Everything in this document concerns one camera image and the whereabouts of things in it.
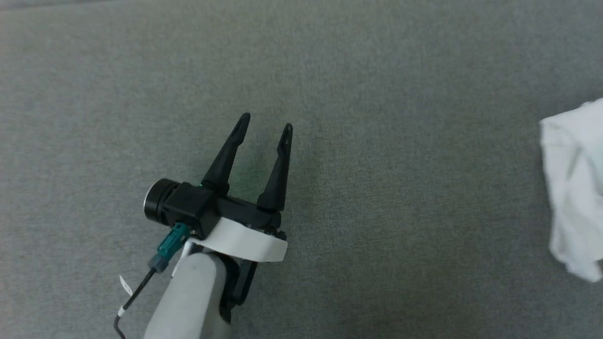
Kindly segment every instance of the white tag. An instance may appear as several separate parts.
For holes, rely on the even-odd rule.
[[[124,290],[128,292],[131,297],[134,292],[132,292],[132,289],[130,288],[130,286],[128,286],[128,283],[126,283],[124,278],[122,278],[121,276],[119,276],[119,281],[121,281],[121,285],[124,287]]]

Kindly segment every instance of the camera lens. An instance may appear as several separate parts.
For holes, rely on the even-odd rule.
[[[145,197],[144,204],[145,215],[149,220],[169,226],[168,220],[162,212],[163,203],[178,185],[180,185],[179,182],[170,179],[161,179],[151,186]]]

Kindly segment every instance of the cloth fold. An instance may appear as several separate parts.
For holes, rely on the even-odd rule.
[[[603,259],[603,99],[540,121],[553,211],[549,249],[567,271],[601,280]]]

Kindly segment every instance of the black cable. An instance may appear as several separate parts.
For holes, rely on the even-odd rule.
[[[115,332],[117,332],[117,334],[119,334],[119,337],[121,339],[125,339],[125,335],[121,332],[121,330],[119,329],[119,326],[118,326],[119,319],[121,319],[121,315],[123,315],[125,310],[128,309],[128,307],[130,307],[130,305],[132,305],[132,303],[134,302],[134,299],[136,299],[138,294],[140,294],[140,291],[142,291],[142,289],[145,288],[145,285],[149,282],[149,280],[151,280],[151,278],[155,274],[155,272],[157,272],[157,270],[155,268],[151,268],[149,273],[147,273],[147,276],[145,276],[145,278],[142,280],[142,282],[140,282],[140,285],[138,285],[138,287],[136,288],[136,291],[134,291],[134,293],[130,296],[130,298],[125,303],[125,305],[122,306],[122,308],[119,310],[120,314],[118,314],[117,317],[115,317],[115,321],[113,321],[113,328],[115,329]]]

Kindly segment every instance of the teal connector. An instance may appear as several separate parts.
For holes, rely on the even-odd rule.
[[[168,236],[165,237],[157,248],[157,254],[149,261],[149,268],[157,270],[158,273],[165,271],[170,259],[182,248],[182,245],[184,245],[190,236],[191,231],[187,225],[176,223]]]

